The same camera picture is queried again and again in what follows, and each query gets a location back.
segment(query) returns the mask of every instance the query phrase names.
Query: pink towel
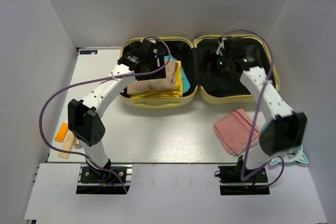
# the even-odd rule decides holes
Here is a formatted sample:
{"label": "pink towel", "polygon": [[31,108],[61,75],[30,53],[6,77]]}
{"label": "pink towel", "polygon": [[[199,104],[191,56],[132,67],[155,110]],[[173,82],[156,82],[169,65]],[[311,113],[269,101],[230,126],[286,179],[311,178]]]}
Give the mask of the pink towel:
{"label": "pink towel", "polygon": [[[232,155],[237,155],[246,149],[251,131],[252,119],[243,109],[235,110],[214,124],[214,131],[223,147]],[[251,147],[259,142],[260,129],[253,130]]]}

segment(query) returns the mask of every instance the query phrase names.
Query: yellow suitcase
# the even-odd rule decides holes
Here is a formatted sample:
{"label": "yellow suitcase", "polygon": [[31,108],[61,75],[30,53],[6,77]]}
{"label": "yellow suitcase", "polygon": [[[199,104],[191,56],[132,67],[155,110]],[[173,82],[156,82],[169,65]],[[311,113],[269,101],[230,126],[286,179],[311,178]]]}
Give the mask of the yellow suitcase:
{"label": "yellow suitcase", "polygon": [[[199,73],[200,67],[200,59],[203,57],[204,51],[206,49],[216,50],[218,47],[218,38],[222,35],[204,35],[199,38],[196,38],[193,43],[183,37],[160,37],[163,39],[170,49],[176,49],[177,52],[181,50],[181,62],[183,68],[185,70],[186,76],[188,81],[191,84],[191,87],[188,92],[184,93],[181,98],[141,98],[141,99],[134,99],[130,98],[126,93],[120,94],[122,101],[129,105],[138,108],[172,108],[178,107],[182,105],[186,105],[191,102],[197,92],[198,89],[201,91],[202,98],[211,104],[222,104],[222,103],[235,103],[235,102],[254,102],[254,98],[250,95],[248,90],[242,90],[240,88],[238,90],[234,90],[235,87],[241,85],[239,79],[234,80],[232,92],[214,92],[208,91],[205,83],[202,83],[204,76]],[[251,34],[234,34],[234,35],[226,35],[226,37],[233,37],[233,38],[241,38],[245,41],[251,43],[251,45],[255,45],[260,52],[260,59],[262,61],[262,65],[267,72],[270,67],[270,52],[267,48],[265,42],[256,35]],[[126,41],[120,52],[120,56],[128,49],[134,45],[134,43],[139,43],[142,38],[133,38]],[[275,67],[273,68],[273,75],[271,77],[273,81],[273,85],[275,86],[276,90],[280,88],[280,80],[277,75]]]}

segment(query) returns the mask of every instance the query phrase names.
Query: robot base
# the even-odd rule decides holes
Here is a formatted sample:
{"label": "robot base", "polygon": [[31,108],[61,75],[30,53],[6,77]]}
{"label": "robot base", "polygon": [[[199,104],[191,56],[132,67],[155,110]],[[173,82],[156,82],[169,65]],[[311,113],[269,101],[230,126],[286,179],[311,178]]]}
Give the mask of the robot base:
{"label": "robot base", "polygon": [[219,166],[215,176],[219,177],[220,195],[268,195],[266,170],[261,169],[248,181],[240,180],[237,166]]}
{"label": "robot base", "polygon": [[[131,176],[127,174],[130,167],[127,166],[112,166],[111,170],[119,174],[121,180],[124,182],[127,191],[130,188]],[[107,179],[101,180],[101,177],[92,170],[89,166],[84,166],[79,175],[76,194],[126,194],[122,185],[117,178],[111,173]]]}

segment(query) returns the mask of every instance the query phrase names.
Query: wooden block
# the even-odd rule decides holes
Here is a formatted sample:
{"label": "wooden block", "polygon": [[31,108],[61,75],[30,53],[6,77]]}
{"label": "wooden block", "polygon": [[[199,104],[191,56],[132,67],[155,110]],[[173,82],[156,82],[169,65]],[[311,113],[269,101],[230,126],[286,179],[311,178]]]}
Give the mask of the wooden block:
{"label": "wooden block", "polygon": [[[71,131],[69,131],[63,142],[61,150],[70,151],[72,149],[74,142],[75,142],[75,136]],[[68,159],[69,155],[70,155],[69,153],[59,152],[57,156]]]}
{"label": "wooden block", "polygon": [[68,132],[68,124],[63,123],[55,137],[55,141],[63,143],[65,136],[67,135],[67,132]]}

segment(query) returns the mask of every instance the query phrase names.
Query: orange object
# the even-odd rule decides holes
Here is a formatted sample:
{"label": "orange object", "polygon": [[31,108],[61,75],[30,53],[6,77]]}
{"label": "orange object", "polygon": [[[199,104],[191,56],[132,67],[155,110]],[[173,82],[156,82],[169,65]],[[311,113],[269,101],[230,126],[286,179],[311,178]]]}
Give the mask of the orange object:
{"label": "orange object", "polygon": [[63,143],[65,136],[67,135],[67,132],[68,132],[68,124],[63,123],[57,133],[57,136],[55,137],[55,141]]}

